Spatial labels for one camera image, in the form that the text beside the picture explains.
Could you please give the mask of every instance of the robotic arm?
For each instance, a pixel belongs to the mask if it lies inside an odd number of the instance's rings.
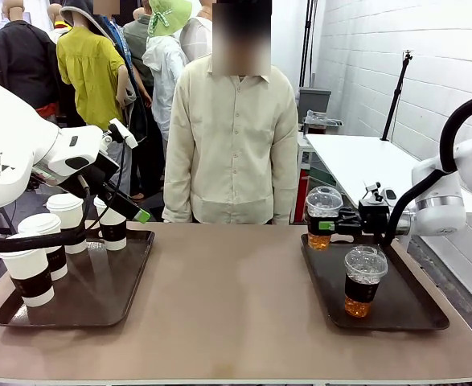
[[[472,139],[457,146],[454,141],[462,124],[471,116],[472,100],[450,116],[441,134],[440,154],[413,168],[409,191],[396,199],[388,189],[380,194],[379,183],[368,187],[371,198],[361,199],[357,212],[342,209],[335,220],[335,232],[371,233],[376,236],[377,243],[389,246],[396,235],[409,232],[420,236],[444,236],[463,229],[466,209],[459,176],[472,191]],[[412,203],[414,207],[406,211]]]
[[[109,133],[96,126],[60,129],[0,86],[0,207],[15,201],[34,175],[79,197],[87,194],[85,182],[88,193],[112,203],[111,208],[127,219],[146,222],[150,215],[109,182],[119,169],[107,156],[109,143],[126,142],[134,148],[137,142],[116,119],[109,129]],[[57,246],[62,240],[44,243],[40,248]]]

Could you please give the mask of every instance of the hand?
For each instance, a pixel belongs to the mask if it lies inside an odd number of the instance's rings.
[[[150,95],[148,95],[146,90],[142,92],[142,99],[144,100],[147,109],[152,107],[152,98]]]
[[[116,101],[122,109],[125,108],[125,95],[121,95],[120,93],[118,93],[116,95]]]

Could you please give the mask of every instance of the white table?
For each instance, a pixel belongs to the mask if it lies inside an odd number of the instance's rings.
[[[355,207],[373,183],[390,187],[399,197],[412,187],[411,170],[419,161],[391,142],[317,134],[307,134],[307,140]],[[463,189],[462,198],[472,213],[472,194]]]
[[[298,158],[297,158],[297,181],[300,183],[300,173],[303,170],[310,170],[310,163],[312,160],[312,154],[314,152],[313,146],[310,145],[309,141],[306,140],[306,137],[303,135],[303,132],[298,132]],[[309,162],[308,163],[302,163],[303,159],[303,154],[304,153],[309,153]],[[296,214],[296,209],[297,209],[297,199],[298,199],[298,188],[294,192],[294,205],[293,205],[293,210],[291,211],[291,217],[290,221],[291,223],[294,222],[294,216]]]

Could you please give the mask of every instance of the beige shirt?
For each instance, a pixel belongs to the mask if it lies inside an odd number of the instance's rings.
[[[298,113],[287,78],[212,74],[188,64],[175,89],[162,217],[288,224],[297,188]]]

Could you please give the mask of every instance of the floor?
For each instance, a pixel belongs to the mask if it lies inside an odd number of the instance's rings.
[[[27,192],[18,199],[16,204],[6,207],[7,214],[12,216],[14,226],[17,227],[18,223],[28,216],[45,212],[44,204],[47,201],[47,197],[47,195]],[[160,215],[162,214],[162,194],[146,200],[141,206],[152,213],[153,221],[160,220]],[[92,210],[89,213],[89,218],[96,218],[94,206],[92,206]],[[413,237],[408,251],[445,293],[449,301],[472,328],[472,296],[466,288],[461,285],[437,255],[419,237]],[[5,272],[4,266],[0,264],[0,277]]]

